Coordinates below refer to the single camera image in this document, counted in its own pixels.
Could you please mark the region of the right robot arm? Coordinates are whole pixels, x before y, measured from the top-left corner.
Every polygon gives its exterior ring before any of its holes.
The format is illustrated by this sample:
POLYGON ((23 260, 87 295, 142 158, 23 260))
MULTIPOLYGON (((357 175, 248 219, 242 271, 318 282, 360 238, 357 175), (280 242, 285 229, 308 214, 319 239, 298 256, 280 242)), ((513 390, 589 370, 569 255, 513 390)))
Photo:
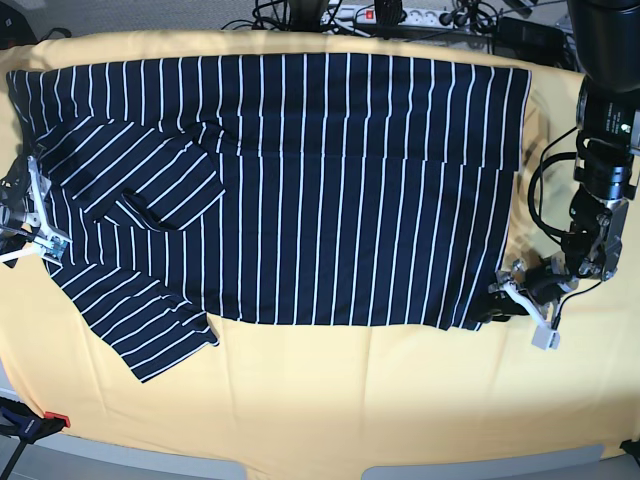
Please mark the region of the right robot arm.
MULTIPOLYGON (((1 179, 1 262, 14 267, 28 255, 36 255, 54 266, 61 264, 71 245, 70 237, 56 229, 46 211, 51 182, 42 175, 34 156, 20 156, 1 179)), ((563 303, 538 302, 527 280, 549 279, 554 261, 540 259, 527 268, 516 259, 510 269, 498 271, 488 287, 482 309, 469 316, 479 323, 507 322, 515 316, 529 316, 546 329, 557 329, 563 303)))

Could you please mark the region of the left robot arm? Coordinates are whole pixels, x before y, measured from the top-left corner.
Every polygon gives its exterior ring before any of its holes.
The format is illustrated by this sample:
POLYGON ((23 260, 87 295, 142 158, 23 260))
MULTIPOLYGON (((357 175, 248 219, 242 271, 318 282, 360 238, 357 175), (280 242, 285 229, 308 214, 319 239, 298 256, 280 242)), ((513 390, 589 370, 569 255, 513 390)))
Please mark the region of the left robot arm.
POLYGON ((542 154, 532 174, 527 206, 559 252, 528 269, 524 279, 498 281, 490 297, 500 306, 518 297, 540 306, 560 300, 581 279, 605 282, 616 271, 630 201, 633 162, 639 155, 639 4, 636 1, 571 1, 569 17, 585 77, 576 109, 574 152, 542 154), (542 219, 543 176, 565 160, 575 163, 579 188, 570 204, 569 230, 542 219))

